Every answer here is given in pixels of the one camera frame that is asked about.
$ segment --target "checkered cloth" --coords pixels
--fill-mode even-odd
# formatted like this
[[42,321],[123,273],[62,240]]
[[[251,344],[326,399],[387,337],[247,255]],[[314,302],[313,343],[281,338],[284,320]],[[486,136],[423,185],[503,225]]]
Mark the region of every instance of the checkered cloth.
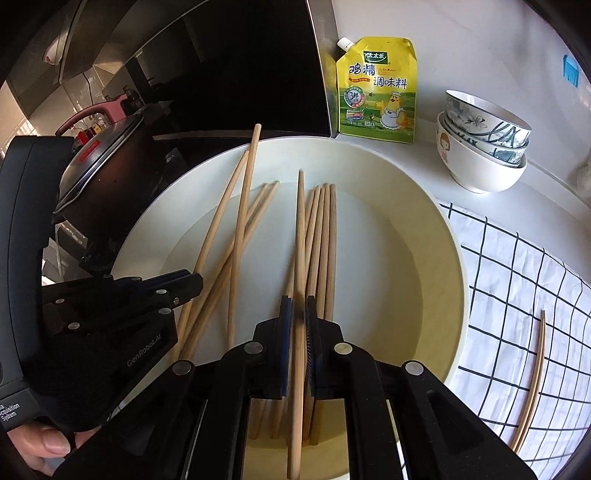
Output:
[[546,347],[540,399],[519,453],[553,478],[591,421],[591,288],[543,248],[486,217],[441,202],[462,246],[470,322],[451,390],[509,442],[525,404],[541,311]]

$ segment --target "human hand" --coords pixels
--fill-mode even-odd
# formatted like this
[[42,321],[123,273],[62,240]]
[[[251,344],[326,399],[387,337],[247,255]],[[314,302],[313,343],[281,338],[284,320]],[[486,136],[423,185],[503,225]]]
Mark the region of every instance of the human hand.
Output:
[[[76,433],[76,447],[81,447],[100,427]],[[70,443],[62,432],[41,423],[25,423],[8,432],[18,453],[33,470],[52,476],[54,469],[46,458],[62,458],[70,453]]]

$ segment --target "cartoon chicken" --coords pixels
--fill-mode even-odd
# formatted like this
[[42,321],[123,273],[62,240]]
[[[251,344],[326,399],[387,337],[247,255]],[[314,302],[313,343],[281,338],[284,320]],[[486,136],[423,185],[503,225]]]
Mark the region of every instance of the cartoon chicken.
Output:
[[390,94],[390,101],[387,105],[384,102],[377,102],[375,106],[379,109],[379,113],[382,116],[381,124],[384,128],[390,130],[398,130],[400,128],[406,128],[410,125],[410,120],[404,108],[400,106],[400,93],[392,92]]

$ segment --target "blue floral bowl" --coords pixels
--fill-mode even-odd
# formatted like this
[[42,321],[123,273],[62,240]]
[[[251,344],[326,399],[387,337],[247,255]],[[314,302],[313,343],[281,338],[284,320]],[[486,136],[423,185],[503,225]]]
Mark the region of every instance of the blue floral bowl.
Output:
[[531,127],[509,110],[456,90],[447,91],[446,113],[453,125],[492,145],[523,147],[531,133]]
[[530,143],[529,139],[525,141],[523,147],[519,148],[510,148],[510,147],[502,147],[500,145],[493,145],[492,143],[484,142],[478,137],[474,137],[470,134],[467,134],[461,128],[458,128],[448,117],[447,115],[443,116],[443,124],[445,128],[456,134],[457,139],[460,140],[464,144],[470,144],[473,147],[476,147],[478,150],[489,154],[491,157],[495,157],[498,160],[506,162],[511,166],[519,165],[521,157],[525,153],[525,149],[527,145]]

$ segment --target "cooker lid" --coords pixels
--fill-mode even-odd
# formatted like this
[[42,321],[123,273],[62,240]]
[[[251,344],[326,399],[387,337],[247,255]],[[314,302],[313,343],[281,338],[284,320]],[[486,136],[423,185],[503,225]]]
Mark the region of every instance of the cooker lid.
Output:
[[90,178],[129,138],[142,120],[141,114],[124,118],[105,128],[82,147],[61,177],[56,212],[78,197]]

